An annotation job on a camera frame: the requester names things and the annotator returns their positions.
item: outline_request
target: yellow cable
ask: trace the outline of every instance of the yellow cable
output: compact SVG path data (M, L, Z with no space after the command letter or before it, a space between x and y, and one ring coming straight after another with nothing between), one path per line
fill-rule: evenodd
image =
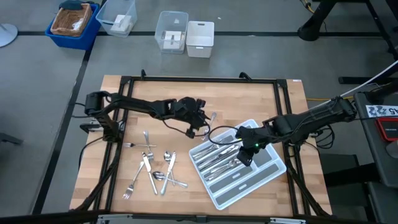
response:
M353 96L344 97L345 100L349 100L349 99L353 99L353 98L354 98ZM328 99L328 98L306 98L306 100L308 100L308 101L327 101L330 99Z
M308 6L308 8L307 8L310 12L312 12L312 14L314 14L315 13L315 11L314 10L312 10L312 8L311 8L311 6Z

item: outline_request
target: blue plastic crate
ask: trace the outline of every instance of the blue plastic crate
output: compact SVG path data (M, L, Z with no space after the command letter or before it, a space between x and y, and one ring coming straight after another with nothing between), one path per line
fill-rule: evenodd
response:
M67 47L67 48L81 49L81 50L90 49L98 33L98 30L101 27L101 24L95 19L95 16L100 10L99 5L90 4L90 7L91 10L93 11L93 15L91 16L90 20L87 22L87 25L83 30L83 33L81 33L81 36L69 37L64 35L52 34L50 29L54 20L52 20L50 25L45 30L45 35L50 37L54 41L54 43L57 44L59 47Z

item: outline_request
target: silverware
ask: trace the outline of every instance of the silverware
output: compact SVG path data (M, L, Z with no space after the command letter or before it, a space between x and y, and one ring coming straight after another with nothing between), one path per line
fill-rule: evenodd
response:
M240 148L240 145L233 144L232 146L221 151L219 154L217 154L215 156L211 156L210 158L208 158L207 160L203 161L202 163L200 163L198 165L199 170L203 171L206 168L211 167L212 165L216 164L220 160L227 158L229 156L232 156L233 154L238 152L239 148Z
M157 180L165 180L165 179L167 179L167 178L164 176L164 173L159 172L159 171L153 172L152 175L153 175L153 176L155 177L155 179L157 179ZM183 187L183 188L187 188L187 187L188 187L188 184L186 184L186 183L184 183L184 182L177 181L177 180L172 180L172 179L168 179L168 180L171 181L171 182L175 182L176 184L178 184L179 186L181 186L181 187Z
M149 144L149 136L148 136L148 131L144 131L144 136L145 136L145 141L147 142L147 148L148 148L148 160L152 162L154 160L154 153L150 149L150 144Z
M224 144L224 143L227 143L228 141L229 141L229 139L225 138L225 139L221 140L219 143ZM204 148L201 151L195 153L194 155L192 155L192 157L194 160L198 160L198 159L202 158L203 156L207 155L209 152L211 152L215 149L219 149L220 147L221 146L218 144L212 144L211 146Z
M131 196L132 191L134 190L134 183L136 182L138 174L140 173L140 171L142 170L143 167L144 167L144 161L141 161L139 163L139 168L138 168L138 171L136 172L136 175L132 179L130 185L127 187L127 190L126 190L126 192L123 195L123 199L129 199L129 197Z
M155 195L157 195L157 190L156 190L156 186L155 186L155 183L154 183L154 179L152 178L152 175L150 174L151 168L150 168L149 160L148 160L147 155L144 152L142 153L142 158L144 159L145 166L147 167L150 184L152 184L152 188L154 189L154 193L155 193Z
M210 131L210 126L211 126L212 122L214 121L214 119L216 119L216 116L217 116L217 113L216 113L216 112L213 112L213 113L211 114L209 126L206 127L206 129L205 129L205 131L204 131L204 133L203 133L203 134L204 134L204 137L201 139L202 141L207 141L207 139L209 138L208 133L209 133L209 131Z
M231 170L232 168L236 167L237 165L240 165L242 162L239 159L232 159L230 160L226 165L224 165L222 168L218 169L216 172L210 174L208 177L206 177L206 181L211 181L214 180L215 178L219 177L221 174L224 174L228 170Z
M129 143L129 142L123 143L123 147L134 147L134 146L147 147L148 145L145 145L145 144L134 144L134 143Z
M222 168L228 166L229 162L231 162L231 161L227 161L226 164L222 164L222 165L220 165L220 166L217 166L217 167L214 167L214 168L210 169L210 173L213 174L213 173L219 171L220 169L222 169Z
M170 175L170 173L171 173L171 171L173 169L176 156L177 156L177 153L173 152L172 158L170 160L169 168L167 169L167 174L166 174L166 178L165 178L164 183L163 183L162 190L160 190L160 194L161 195L164 195L164 193L166 193L167 181L169 180L169 175Z
M172 159L172 155L170 155L169 152L165 151L164 155L163 155L163 158L168 164L170 164L170 160ZM172 180L174 180L173 171L170 172L170 176L171 176Z

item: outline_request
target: clear plastic container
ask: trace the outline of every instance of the clear plastic container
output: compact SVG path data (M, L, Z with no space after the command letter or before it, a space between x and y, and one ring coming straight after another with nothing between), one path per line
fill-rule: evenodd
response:
M240 126L247 128L259 127L253 119L241 123L236 128ZM229 129L212 139L216 142L233 142L236 141L235 134L236 130ZM218 210L230 206L250 194L253 190L286 172L285 164L271 144L268 144L265 149L261 149L259 153L255 154L251 165L248 167L242 163L235 162L237 150L226 152L228 148L239 149L242 146L242 142L216 148L212 148L212 145L209 141L204 142L189 150L189 156ZM197 157L201 152L205 152L203 153L205 156ZM235 162L235 166L230 166L231 161Z
M188 13L163 11L157 21L155 40L163 53L182 54L187 37Z
M108 0L95 18L109 35L127 37L137 22L136 0Z

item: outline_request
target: gray floor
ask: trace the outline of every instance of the gray floor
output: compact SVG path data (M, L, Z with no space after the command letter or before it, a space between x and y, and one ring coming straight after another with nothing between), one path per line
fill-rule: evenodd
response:
M2 1L0 21L15 24L21 31L43 31L60 2ZM390 31L397 21L383 1L373 3ZM185 11L190 20L214 21L217 31L295 32L310 17L294 0L137 0L139 22L133 31L153 31L163 10ZM364 4L337 4L326 24L329 32L377 31ZM298 37L216 36L212 57L200 59L189 58L187 53L161 54L152 36L97 37L78 101L84 102L87 93L98 90L104 75L138 75L142 68L148 75L162 76L236 77L245 71L253 78L301 79L307 97L328 98L354 87L338 84L338 76L370 77L391 64L386 49L380 38L304 42ZM44 36L19 36L0 49L0 132L24 140L22 146L1 143L0 216L30 212L84 53L58 48ZM77 107L74 113L83 112ZM82 122L73 119L69 125L45 213L68 210L78 155L86 141L78 127ZM357 154L361 164L372 162L359 123L333 127L336 143L322 153Z

